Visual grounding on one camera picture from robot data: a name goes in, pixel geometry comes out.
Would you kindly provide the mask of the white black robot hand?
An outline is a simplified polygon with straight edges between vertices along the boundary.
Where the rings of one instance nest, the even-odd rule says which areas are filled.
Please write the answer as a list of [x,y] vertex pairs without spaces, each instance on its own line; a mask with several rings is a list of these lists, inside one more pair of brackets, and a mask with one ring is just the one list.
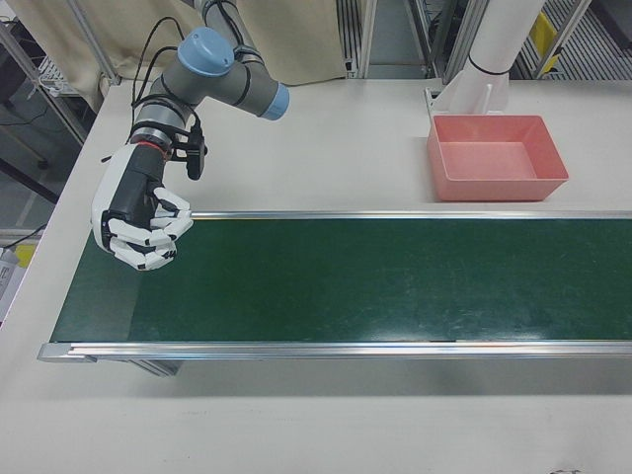
[[193,226],[189,202],[163,184],[165,163],[159,147],[127,144],[112,155],[93,198],[97,245],[138,271],[172,262],[176,241]]

